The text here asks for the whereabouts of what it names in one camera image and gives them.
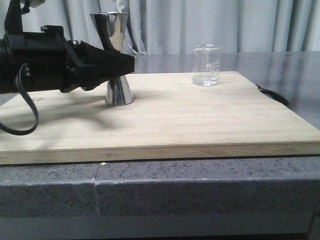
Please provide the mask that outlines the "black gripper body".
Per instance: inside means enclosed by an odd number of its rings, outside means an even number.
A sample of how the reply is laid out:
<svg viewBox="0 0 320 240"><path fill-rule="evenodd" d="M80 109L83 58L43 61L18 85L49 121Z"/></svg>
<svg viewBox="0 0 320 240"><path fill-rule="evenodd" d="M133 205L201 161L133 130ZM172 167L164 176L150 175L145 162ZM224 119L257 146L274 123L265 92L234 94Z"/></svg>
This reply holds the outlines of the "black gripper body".
<svg viewBox="0 0 320 240"><path fill-rule="evenodd" d="M80 86L66 50L62 26L46 25L44 32L5 33L0 41L0 92L16 93L15 77L23 64L26 91L60 90L68 93Z"/></svg>

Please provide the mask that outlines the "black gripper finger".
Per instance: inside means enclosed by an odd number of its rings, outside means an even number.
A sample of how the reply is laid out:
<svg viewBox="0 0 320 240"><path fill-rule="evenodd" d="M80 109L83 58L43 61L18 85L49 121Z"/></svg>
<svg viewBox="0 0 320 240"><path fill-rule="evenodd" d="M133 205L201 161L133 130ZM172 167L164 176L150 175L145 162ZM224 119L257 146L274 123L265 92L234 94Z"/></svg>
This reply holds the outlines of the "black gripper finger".
<svg viewBox="0 0 320 240"><path fill-rule="evenodd" d="M91 91L115 77L130 74L135 58L120 52L103 50L84 41L66 42L66 91L76 88Z"/></svg>

